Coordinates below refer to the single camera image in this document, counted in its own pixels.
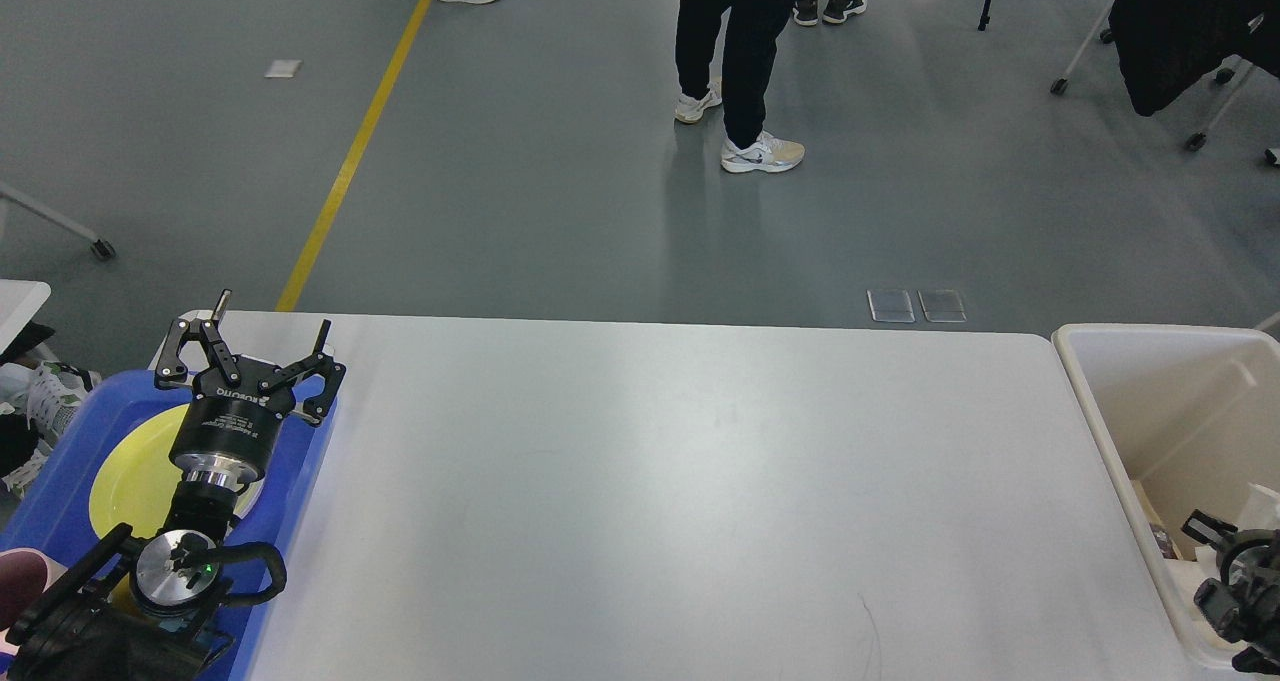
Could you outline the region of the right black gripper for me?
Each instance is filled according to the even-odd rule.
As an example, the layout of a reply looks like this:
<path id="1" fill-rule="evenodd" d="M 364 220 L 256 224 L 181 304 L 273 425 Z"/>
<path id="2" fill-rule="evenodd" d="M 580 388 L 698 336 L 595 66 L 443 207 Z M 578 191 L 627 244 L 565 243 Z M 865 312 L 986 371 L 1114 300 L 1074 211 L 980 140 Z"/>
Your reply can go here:
<path id="1" fill-rule="evenodd" d="M 1244 643 L 1231 667 L 1260 673 L 1263 661 L 1277 661 L 1277 531 L 1248 529 L 1194 509 L 1181 533 L 1220 554 L 1220 580 L 1206 579 L 1194 603 L 1215 634 Z"/>

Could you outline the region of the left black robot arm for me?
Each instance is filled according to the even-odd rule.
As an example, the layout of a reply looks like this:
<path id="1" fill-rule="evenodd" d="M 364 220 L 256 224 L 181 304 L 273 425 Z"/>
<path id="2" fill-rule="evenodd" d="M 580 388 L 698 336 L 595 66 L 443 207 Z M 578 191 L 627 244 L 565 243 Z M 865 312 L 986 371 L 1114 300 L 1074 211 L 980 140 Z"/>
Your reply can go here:
<path id="1" fill-rule="evenodd" d="M 9 680 L 243 676 L 346 366 L 326 325 L 291 365 L 236 353 L 225 306 L 174 317 L 152 370 L 92 390 L 3 533 L 52 568 L 33 602 L 3 590 Z"/>

